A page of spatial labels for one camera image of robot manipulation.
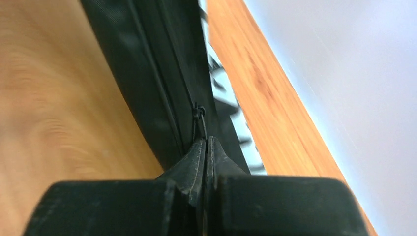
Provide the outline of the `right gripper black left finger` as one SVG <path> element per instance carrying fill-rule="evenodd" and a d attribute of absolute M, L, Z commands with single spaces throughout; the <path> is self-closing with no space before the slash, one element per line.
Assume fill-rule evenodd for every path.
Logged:
<path fill-rule="evenodd" d="M 35 207 L 26 236 L 201 236 L 206 141 L 156 179 L 59 181 Z"/>

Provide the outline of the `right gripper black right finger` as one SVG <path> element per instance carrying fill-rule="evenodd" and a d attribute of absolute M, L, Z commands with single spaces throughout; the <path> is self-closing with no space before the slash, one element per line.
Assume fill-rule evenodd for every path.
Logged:
<path fill-rule="evenodd" d="M 366 236 L 350 189 L 327 177 L 256 176 L 207 143 L 208 236 Z"/>

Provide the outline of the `black Crossway racket bag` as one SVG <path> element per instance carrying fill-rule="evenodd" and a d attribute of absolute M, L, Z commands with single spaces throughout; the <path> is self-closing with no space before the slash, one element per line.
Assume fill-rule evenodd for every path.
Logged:
<path fill-rule="evenodd" d="M 230 79 L 209 39 L 205 0 L 84 0 L 91 28 L 164 170 L 201 136 L 246 173 L 265 175 Z"/>

